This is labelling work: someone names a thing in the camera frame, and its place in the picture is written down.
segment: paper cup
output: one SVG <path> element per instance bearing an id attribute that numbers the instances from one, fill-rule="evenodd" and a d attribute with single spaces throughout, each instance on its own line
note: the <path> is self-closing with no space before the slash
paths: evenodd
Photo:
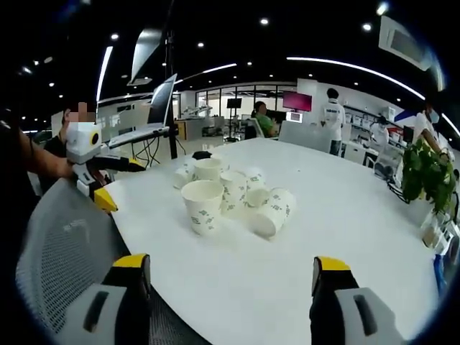
<path id="1" fill-rule="evenodd" d="M 192 180 L 192 171 L 182 167 L 174 172 L 174 188 L 181 189 Z"/>
<path id="2" fill-rule="evenodd" d="M 246 202 L 246 176 L 238 171 L 224 171 L 221 173 L 221 184 L 224 186 L 222 214 L 231 218 L 240 216 Z"/>
<path id="3" fill-rule="evenodd" d="M 273 188 L 255 215 L 251 217 L 254 233 L 270 238 L 282 228 L 296 207 L 295 197 L 283 188 Z"/>
<path id="4" fill-rule="evenodd" d="M 221 174 L 221 162 L 215 158 L 206 158 L 204 160 L 196 160 L 195 172 L 192 180 L 211 180 L 219 181 Z"/>
<path id="5" fill-rule="evenodd" d="M 215 232 L 221 215 L 224 187 L 220 182 L 202 180 L 190 182 L 181 190 L 192 230 L 200 235 Z"/>
<path id="6" fill-rule="evenodd" d="M 211 158 L 218 160 L 221 163 L 221 173 L 226 170 L 230 170 L 230 164 L 226 162 L 224 156 L 214 153 L 211 155 Z"/>
<path id="7" fill-rule="evenodd" d="M 264 175 L 258 167 L 251 167 L 244 173 L 247 177 L 247 203 L 252 207 L 260 207 L 269 194 Z"/>

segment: monitor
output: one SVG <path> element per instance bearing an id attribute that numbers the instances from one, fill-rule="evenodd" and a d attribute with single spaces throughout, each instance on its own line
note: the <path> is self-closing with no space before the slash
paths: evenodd
<path id="1" fill-rule="evenodd" d="M 301 124 L 302 123 L 302 113 L 287 112 L 286 121 L 298 122 L 299 124 Z"/>
<path id="2" fill-rule="evenodd" d="M 150 102 L 149 118 L 147 124 L 166 125 L 167 111 L 170 108 L 171 97 L 177 74 L 168 78 L 163 84 L 153 91 L 152 101 Z"/>
<path id="3" fill-rule="evenodd" d="M 311 99 L 309 95 L 285 91 L 282 95 L 282 106 L 287 109 L 311 111 Z"/>
<path id="4" fill-rule="evenodd" d="M 227 100 L 227 109 L 240 109 L 242 107 L 242 98 L 229 98 Z"/>

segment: desk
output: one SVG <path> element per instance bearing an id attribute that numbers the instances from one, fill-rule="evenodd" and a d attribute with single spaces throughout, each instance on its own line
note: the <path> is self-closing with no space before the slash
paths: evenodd
<path id="1" fill-rule="evenodd" d="M 179 129 L 179 138 L 182 140 L 195 140 L 202 137 L 201 132 L 205 124 L 205 118 L 175 120 Z"/>
<path id="2" fill-rule="evenodd" d="M 106 186 L 126 245 L 150 255 L 152 285 L 190 327 L 214 345 L 310 344 L 313 258 L 325 255 L 389 305 L 402 336 L 417 334 L 438 302 L 434 253 L 370 169 L 262 138 L 213 151 L 294 193 L 298 209 L 274 239 L 230 220 L 212 237 L 195 235 L 173 188 L 180 161 Z"/>

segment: ceiling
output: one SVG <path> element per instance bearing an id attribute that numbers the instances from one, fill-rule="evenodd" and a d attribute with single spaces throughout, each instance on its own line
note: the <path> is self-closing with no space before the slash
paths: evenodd
<path id="1" fill-rule="evenodd" d="M 428 12 L 410 6 L 409 1 L 394 2 L 397 4 L 390 4 L 387 15 L 425 39 L 438 54 L 448 77 L 448 88 L 440 97 L 442 111 L 460 127 L 460 115 L 452 110 L 458 108 L 455 95 L 460 68 L 443 37 L 447 32 L 452 35 L 458 31 L 455 11 L 449 11 L 443 0 L 431 5 Z M 94 101 L 108 45 L 113 45 L 114 51 L 101 99 L 152 91 L 165 79 L 164 45 L 139 73 L 140 78 L 152 79 L 149 84 L 134 90 L 127 86 L 129 79 L 122 76 L 131 75 L 134 46 L 142 29 L 162 29 L 165 25 L 174 33 L 172 69 L 179 79 L 237 64 L 187 79 L 177 85 L 179 91 L 234 83 L 235 75 L 238 83 L 244 83 L 294 82 L 312 74 L 320 82 L 354 88 L 404 109 L 419 110 L 423 106 L 410 92 L 375 75 L 338 65 L 287 61 L 288 56 L 351 63 L 388 75 L 422 94 L 436 91 L 429 72 L 378 48 L 379 1 L 233 0 L 222 4 L 212 0 L 175 0 L 170 5 L 171 0 L 72 0 L 35 1 L 11 8 L 11 21 L 1 24 L 5 26 L 1 31 L 3 48 L 8 54 L 4 54 L 6 63 L 1 69 L 4 97 L 0 112 L 25 116 L 21 120 L 23 129 L 43 129 L 49 126 L 50 115 L 61 110 L 66 102 Z M 267 18 L 269 24 L 261 25 L 261 18 Z M 363 23 L 370 23 L 373 29 L 365 32 Z M 115 42 L 111 41 L 113 33 L 119 34 Z M 47 57 L 52 57 L 50 63 L 44 63 Z M 24 72 L 24 66 L 32 73 Z M 446 137 L 456 138 L 444 120 L 439 128 Z"/>

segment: laptop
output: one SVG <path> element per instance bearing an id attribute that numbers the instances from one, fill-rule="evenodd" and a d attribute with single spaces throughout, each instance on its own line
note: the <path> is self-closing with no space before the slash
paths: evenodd
<path id="1" fill-rule="evenodd" d="M 119 135 L 110 140 L 108 146 L 113 149 L 130 142 L 138 142 L 143 138 L 149 139 L 153 134 L 167 133 L 169 127 L 166 126 L 167 113 L 170 108 L 171 98 L 173 97 L 174 83 L 177 74 L 168 78 L 164 83 L 160 84 L 152 95 L 150 102 L 149 116 L 147 124 L 136 128 L 136 130 Z"/>

